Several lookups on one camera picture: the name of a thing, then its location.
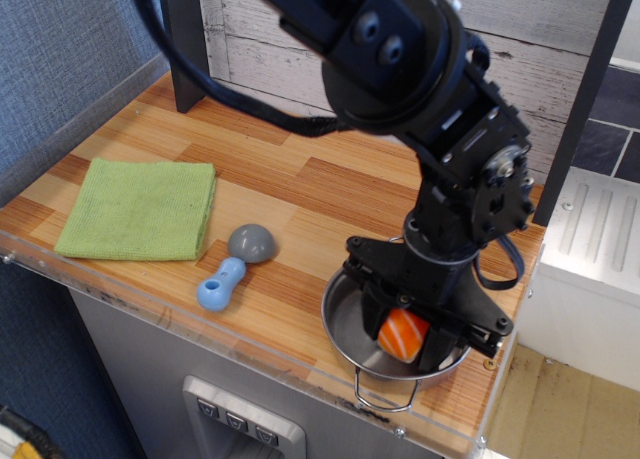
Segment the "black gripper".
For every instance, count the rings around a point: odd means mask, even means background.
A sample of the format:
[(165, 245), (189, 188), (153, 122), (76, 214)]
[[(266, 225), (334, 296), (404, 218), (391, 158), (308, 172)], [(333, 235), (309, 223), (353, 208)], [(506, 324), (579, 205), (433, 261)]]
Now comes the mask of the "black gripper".
[(441, 255), (429, 243), (413, 244), (353, 236), (346, 242), (343, 268), (362, 291), (364, 331), (376, 340), (394, 308), (430, 323), (418, 370), (434, 373), (460, 356), (465, 346), (494, 357), (513, 322), (486, 294), (515, 287), (515, 280), (492, 280), (480, 271), (479, 251)]

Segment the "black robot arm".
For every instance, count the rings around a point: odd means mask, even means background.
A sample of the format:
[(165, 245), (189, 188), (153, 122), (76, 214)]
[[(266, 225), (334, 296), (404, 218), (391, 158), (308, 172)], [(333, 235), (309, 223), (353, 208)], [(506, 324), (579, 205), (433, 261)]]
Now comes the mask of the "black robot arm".
[(529, 198), (528, 129), (485, 79), (490, 55), (446, 0), (264, 0), (281, 27), (321, 55), (327, 100), (346, 126), (391, 135), (417, 156), (422, 182), (399, 242), (351, 237), (344, 272), (378, 339), (393, 309), (428, 324), (417, 367), (455, 348), (493, 356), (512, 330), (478, 270), (492, 242), (515, 254)]

